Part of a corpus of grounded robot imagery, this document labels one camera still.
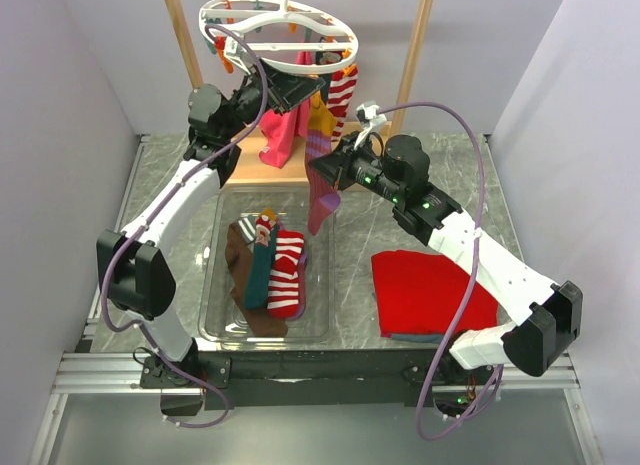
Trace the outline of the dark teal santa sock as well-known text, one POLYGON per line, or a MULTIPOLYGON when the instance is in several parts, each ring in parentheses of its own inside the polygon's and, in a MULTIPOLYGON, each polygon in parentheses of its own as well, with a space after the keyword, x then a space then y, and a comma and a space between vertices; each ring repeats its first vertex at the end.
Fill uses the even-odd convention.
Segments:
POLYGON ((253 264, 244 298, 244 306, 248 310, 266 306, 270 272, 278 235, 277 216, 271 209, 265 209, 256 219, 255 230, 253 264))

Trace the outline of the brown sock with striped cuff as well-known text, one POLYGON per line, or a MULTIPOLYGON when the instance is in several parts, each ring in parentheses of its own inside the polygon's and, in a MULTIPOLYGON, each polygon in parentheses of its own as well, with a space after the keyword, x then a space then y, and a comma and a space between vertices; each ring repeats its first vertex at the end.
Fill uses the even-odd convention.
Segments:
POLYGON ((242 294, 236 287, 231 289, 230 296, 255 337, 282 338, 287 335, 289 328, 284 319, 271 316, 266 309, 248 310, 244 306, 242 294))

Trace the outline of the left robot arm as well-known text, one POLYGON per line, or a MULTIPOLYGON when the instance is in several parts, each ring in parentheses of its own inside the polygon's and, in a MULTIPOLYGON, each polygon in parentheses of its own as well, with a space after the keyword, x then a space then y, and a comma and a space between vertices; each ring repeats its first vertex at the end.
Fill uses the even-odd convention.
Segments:
POLYGON ((176 281, 166 257, 200 206, 218 192, 239 160, 239 142, 267 111, 290 112, 320 90, 317 75, 285 73, 259 60, 230 97, 212 84, 188 98, 188 146, 172 179, 151 204, 120 231, 96 242, 100 301, 130 317, 152 352, 165 360, 164 374, 176 386, 200 373, 196 340, 172 307, 176 281))

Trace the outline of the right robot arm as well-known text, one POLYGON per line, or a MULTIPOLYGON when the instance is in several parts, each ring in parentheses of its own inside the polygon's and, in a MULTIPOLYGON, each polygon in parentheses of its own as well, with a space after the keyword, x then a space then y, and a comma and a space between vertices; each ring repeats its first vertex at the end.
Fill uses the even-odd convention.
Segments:
POLYGON ((393 203, 393 217, 417 238, 476 277, 506 311, 507 323, 462 333, 439 359, 444 380, 460 384, 481 366, 512 364, 542 376, 580 334, 582 290, 557 284, 524 264, 429 179, 430 158, 418 138, 389 139, 382 154, 356 133, 310 166, 343 191, 359 184, 393 203))

